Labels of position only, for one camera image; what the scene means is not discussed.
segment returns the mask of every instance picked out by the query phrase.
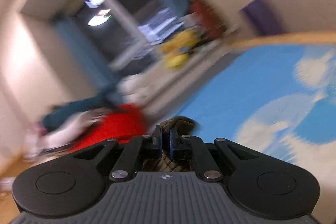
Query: circular pad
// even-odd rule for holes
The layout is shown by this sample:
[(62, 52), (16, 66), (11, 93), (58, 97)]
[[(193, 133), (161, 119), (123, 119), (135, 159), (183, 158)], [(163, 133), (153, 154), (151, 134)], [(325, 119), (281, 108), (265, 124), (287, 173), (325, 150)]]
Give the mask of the circular pad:
[(76, 179), (65, 172), (50, 172), (42, 175), (37, 181), (37, 188), (46, 194), (62, 194), (74, 187)]
[(273, 195), (288, 194), (296, 187), (293, 177), (280, 172), (262, 174), (258, 177), (257, 183), (260, 189)]

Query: gray ridged plate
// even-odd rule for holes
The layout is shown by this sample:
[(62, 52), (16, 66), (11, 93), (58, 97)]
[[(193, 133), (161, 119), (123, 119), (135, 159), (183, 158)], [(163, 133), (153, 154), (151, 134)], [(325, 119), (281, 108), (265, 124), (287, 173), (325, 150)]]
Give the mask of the gray ridged plate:
[(237, 207), (217, 183), (199, 180), (194, 172), (138, 172), (128, 182), (114, 183), (105, 196), (83, 213), (42, 219), (21, 213), (14, 224), (316, 224), (311, 216), (267, 220)]

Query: wooden edge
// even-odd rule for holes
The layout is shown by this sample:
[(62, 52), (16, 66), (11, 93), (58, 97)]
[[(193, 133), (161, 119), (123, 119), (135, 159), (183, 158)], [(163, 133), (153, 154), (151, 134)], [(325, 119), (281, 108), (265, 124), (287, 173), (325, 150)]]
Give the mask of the wooden edge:
[(231, 43), (231, 51), (247, 50), (249, 48), (265, 45), (296, 45), (296, 44), (336, 44), (336, 31), (300, 32), (274, 35), (269, 37), (256, 37)]
[(13, 165), (15, 165), (18, 161), (20, 161), (23, 157), (23, 152), (20, 151), (14, 155), (10, 160), (8, 160), (5, 164), (0, 166), (0, 178), (4, 176), (4, 174), (11, 169)]

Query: person's hand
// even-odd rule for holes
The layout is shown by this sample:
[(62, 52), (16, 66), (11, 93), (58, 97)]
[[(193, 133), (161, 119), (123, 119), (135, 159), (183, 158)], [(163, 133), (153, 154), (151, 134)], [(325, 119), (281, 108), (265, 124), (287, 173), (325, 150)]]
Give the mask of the person's hand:
[(94, 109), (71, 115), (60, 128), (43, 137), (43, 148), (52, 149), (72, 142), (108, 113), (107, 109)]

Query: red object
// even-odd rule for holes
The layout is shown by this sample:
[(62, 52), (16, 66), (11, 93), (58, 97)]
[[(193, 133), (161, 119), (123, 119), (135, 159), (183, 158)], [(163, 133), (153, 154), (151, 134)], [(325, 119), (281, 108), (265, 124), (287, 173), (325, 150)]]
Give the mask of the red object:
[(83, 149), (106, 139), (116, 138), (119, 143), (127, 143), (131, 138), (146, 133), (144, 116), (139, 108), (133, 105), (121, 105), (125, 113), (112, 113), (105, 117), (101, 124), (81, 138), (71, 152)]
[(198, 24), (205, 29), (208, 38), (215, 40), (222, 37), (225, 25), (205, 0), (194, 0), (189, 10), (196, 15)]

